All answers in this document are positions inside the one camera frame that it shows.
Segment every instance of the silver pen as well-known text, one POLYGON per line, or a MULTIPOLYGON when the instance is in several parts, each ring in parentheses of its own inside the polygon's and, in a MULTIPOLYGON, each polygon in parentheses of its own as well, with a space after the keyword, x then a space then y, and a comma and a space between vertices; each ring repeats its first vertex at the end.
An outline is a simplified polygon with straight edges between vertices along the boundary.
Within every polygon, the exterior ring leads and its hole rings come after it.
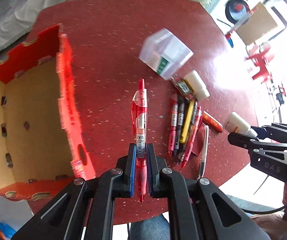
POLYGON ((209 136, 209 126, 205 125, 205 135, 204 135, 204 145, 202 147, 202 161, 199 164, 198 169, 198 177, 197 180, 202 178, 205 174, 205 168, 206 168, 206 159, 207 159, 207 150, 208 150, 208 136, 209 136))

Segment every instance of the yellow pen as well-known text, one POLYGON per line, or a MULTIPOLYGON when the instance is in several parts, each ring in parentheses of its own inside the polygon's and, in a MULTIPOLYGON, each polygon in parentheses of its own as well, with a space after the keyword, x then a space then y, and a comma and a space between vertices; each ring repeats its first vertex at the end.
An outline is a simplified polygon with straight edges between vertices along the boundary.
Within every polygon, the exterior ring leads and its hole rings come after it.
POLYGON ((181 132, 180 143, 185 143, 186 141, 187 133, 188 133, 188 129, 189 129, 190 121, 191 121, 191 116, 193 115, 194 106, 195 106, 195 100, 191 100, 189 102, 186 120, 183 126, 183 130, 181 132))

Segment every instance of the round table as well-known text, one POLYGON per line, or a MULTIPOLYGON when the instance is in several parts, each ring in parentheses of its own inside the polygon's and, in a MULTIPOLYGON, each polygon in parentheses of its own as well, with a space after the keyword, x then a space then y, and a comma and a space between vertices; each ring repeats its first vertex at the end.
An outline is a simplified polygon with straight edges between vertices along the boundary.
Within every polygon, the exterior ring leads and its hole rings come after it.
MULTIPOLYGON (((61 23, 73 50, 72 70, 75 99, 87 151, 97 176, 115 167, 134 142, 130 104, 144 78, 148 94, 147 142, 169 167, 187 178, 196 178, 200 156, 191 156, 181 170, 175 158, 167 158, 171 119, 170 81, 138 59, 144 40, 167 28, 194 53, 179 70, 185 75, 195 69, 210 92, 200 102, 202 109, 220 122, 233 111, 257 125, 251 98, 252 83, 243 58, 233 53, 211 16, 189 0, 70 0, 43 10, 28 36, 61 23)), ((226 182, 247 163, 246 150, 231 146, 227 132, 210 133, 205 176, 217 186, 226 182)), ((166 212, 166 199, 116 199, 114 224, 135 222, 166 212)))

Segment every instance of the red chair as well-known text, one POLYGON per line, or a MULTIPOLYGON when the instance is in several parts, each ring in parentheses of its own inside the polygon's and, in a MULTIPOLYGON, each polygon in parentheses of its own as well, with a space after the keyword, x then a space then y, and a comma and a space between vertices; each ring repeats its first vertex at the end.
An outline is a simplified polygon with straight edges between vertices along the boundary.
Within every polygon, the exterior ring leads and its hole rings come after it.
POLYGON ((257 74, 253 75, 252 79, 255 80, 257 78, 263 77, 264 82, 267 82, 268 80, 271 79, 271 73, 267 70, 268 63, 274 58, 274 54, 270 54, 269 57, 266 57, 266 53, 270 50, 270 48, 264 50, 263 52, 260 52, 258 54, 254 54, 250 57, 247 57, 246 60, 248 59, 254 59, 253 61, 254 65, 257 67, 260 67, 260 70, 257 74))
POLYGON ((260 70, 257 74, 252 76, 252 79, 255 80, 257 78, 263 77, 264 81, 262 83, 267 82, 268 80, 271 79, 271 73, 269 73, 267 67, 268 67, 268 61, 263 58, 263 63, 260 62, 258 67, 260 67, 260 70))

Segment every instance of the retractable pen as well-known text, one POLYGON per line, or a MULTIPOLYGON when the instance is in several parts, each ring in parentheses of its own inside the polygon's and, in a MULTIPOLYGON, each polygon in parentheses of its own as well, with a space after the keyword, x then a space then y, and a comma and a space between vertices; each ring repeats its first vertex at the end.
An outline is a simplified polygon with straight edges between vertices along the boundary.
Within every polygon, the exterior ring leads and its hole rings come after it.
POLYGON ((186 163, 189 160, 191 151, 193 149, 195 137, 196 137, 197 131, 198 131, 198 129, 199 129, 201 124, 202 124, 202 109, 201 109, 200 106, 198 106, 197 107, 197 114, 196 114, 196 117, 195 117, 195 123, 194 123, 194 126, 193 126, 193 128, 191 130, 191 133, 190 133, 190 136, 189 136, 189 141, 187 143, 187 148, 185 150, 184 160, 183 160, 183 162, 181 164, 181 168, 182 169, 186 166, 186 163))
POLYGON ((131 102, 131 120, 133 135, 136 135, 136 181, 137 196, 140 203, 144 201, 147 184, 146 139, 147 139, 147 90, 145 81, 139 79, 139 89, 131 102))
POLYGON ((195 103, 194 103, 194 110, 193 110, 193 114, 191 115, 189 130, 188 130, 188 134, 187 134, 187 138, 186 138, 185 144, 182 145, 180 154, 178 155, 178 162, 179 162, 178 164, 181 164, 182 161, 184 160, 185 150, 187 148, 187 144, 188 144, 188 141, 189 141, 191 130, 192 130, 192 128, 194 126, 194 123, 195 123, 196 114, 197 114, 197 101, 195 101, 195 103))
POLYGON ((202 161, 199 164, 198 169, 198 177, 197 179, 200 179, 205 174, 206 169, 206 159, 207 159, 207 150, 208 150, 208 137, 209 137, 209 127, 208 125, 205 125, 205 135, 204 135, 204 145, 202 147, 202 161))
POLYGON ((175 138, 176 138, 176 127, 178 119, 178 95, 175 93, 172 96, 173 107, 171 114, 171 124, 170 124, 170 134, 169 134, 169 143, 168 143, 168 157, 171 157, 174 151, 175 138))
POLYGON ((184 122, 185 100, 181 97, 180 105, 178 107, 178 120, 176 128, 176 142, 174 146, 174 155, 177 155, 180 145, 181 128, 184 122))
POLYGON ((193 111, 194 111, 194 105, 195 105, 195 100, 191 100, 189 102, 189 106, 188 106, 188 110, 187 110, 187 114, 186 114, 186 119, 184 122, 183 130, 181 132, 180 143, 186 142, 187 133, 188 133, 189 125, 190 125, 190 121, 191 121, 191 116, 192 116, 193 111))

